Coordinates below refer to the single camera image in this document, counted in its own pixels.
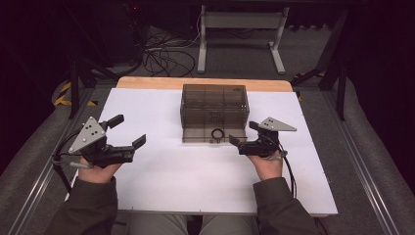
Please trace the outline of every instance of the table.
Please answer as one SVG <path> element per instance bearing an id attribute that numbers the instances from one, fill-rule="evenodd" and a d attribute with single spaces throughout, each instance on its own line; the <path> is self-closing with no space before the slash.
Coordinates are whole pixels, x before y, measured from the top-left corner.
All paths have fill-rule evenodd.
<path id="1" fill-rule="evenodd" d="M 256 214 L 254 166 L 229 143 L 182 143 L 180 101 L 183 83 L 243 84 L 250 102 L 249 120 L 274 117 L 298 129 L 280 132 L 280 141 L 298 184 L 298 198 L 313 216 L 336 214 L 324 170 L 300 104 L 287 81 L 123 77 L 107 100 L 100 121 L 123 114 L 110 129 L 108 143 L 130 145 L 146 133 L 147 143 L 134 161 L 116 173 L 118 208 L 131 212 Z M 247 128 L 249 140 L 256 131 Z M 284 176 L 289 184 L 288 171 Z"/>

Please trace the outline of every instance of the small ring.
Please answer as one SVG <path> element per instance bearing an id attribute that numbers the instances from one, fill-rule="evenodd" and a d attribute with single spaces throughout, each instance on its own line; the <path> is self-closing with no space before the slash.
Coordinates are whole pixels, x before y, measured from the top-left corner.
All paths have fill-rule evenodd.
<path id="1" fill-rule="evenodd" d="M 219 131 L 220 132 L 220 136 L 219 137 L 216 137 L 216 136 L 214 136 L 214 132 L 216 132 L 216 131 Z M 223 137 L 225 137 L 225 132 L 223 132 L 223 130 L 221 129 L 221 128 L 216 128 L 216 129 L 214 129 L 212 132 L 211 132 L 211 137 L 213 138 L 213 139 L 215 139 L 216 141 L 217 141 L 217 143 L 220 143 L 220 140 L 223 138 Z"/>

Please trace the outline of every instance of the dark jacket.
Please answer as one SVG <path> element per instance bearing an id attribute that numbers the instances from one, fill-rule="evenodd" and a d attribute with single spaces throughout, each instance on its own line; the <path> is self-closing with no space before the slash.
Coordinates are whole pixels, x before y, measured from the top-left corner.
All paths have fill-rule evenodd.
<path id="1" fill-rule="evenodd" d="M 254 185 L 261 235 L 319 234 L 313 219 L 294 199 L 284 178 Z M 111 234 L 117 211 L 115 179 L 94 184 L 76 179 L 69 199 L 59 208 L 47 235 Z"/>

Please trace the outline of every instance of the silver triangular plate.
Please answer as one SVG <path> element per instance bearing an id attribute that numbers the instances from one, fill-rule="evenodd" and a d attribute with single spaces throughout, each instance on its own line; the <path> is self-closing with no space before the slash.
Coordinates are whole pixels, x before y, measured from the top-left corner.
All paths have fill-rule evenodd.
<path id="1" fill-rule="evenodd" d="M 101 127 L 97 120 L 90 117 L 83 125 L 75 141 L 73 141 L 72 146 L 69 148 L 69 152 L 74 153 L 81 150 L 104 136 L 105 130 Z"/>
<path id="2" fill-rule="evenodd" d="M 273 117 L 269 117 L 263 120 L 258 126 L 261 127 L 262 129 L 273 130 L 273 131 L 297 131 L 295 127 L 292 127 Z"/>

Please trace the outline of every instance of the stool leg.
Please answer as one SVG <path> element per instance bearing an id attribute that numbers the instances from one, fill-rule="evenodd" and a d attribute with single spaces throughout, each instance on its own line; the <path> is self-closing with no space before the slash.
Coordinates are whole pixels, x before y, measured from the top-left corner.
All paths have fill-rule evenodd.
<path id="1" fill-rule="evenodd" d="M 207 60 L 206 30 L 206 6 L 203 5 L 201 10 L 201 46 L 199 48 L 198 73 L 205 72 Z"/>
<path id="2" fill-rule="evenodd" d="M 280 45 L 289 10 L 289 8 L 284 8 L 275 40 L 274 42 L 269 42 L 269 48 L 272 53 L 272 58 L 274 59 L 275 67 L 277 68 L 278 74 L 281 75 L 285 74 L 286 72 L 281 60 L 280 53 L 278 52 L 278 46 Z"/>

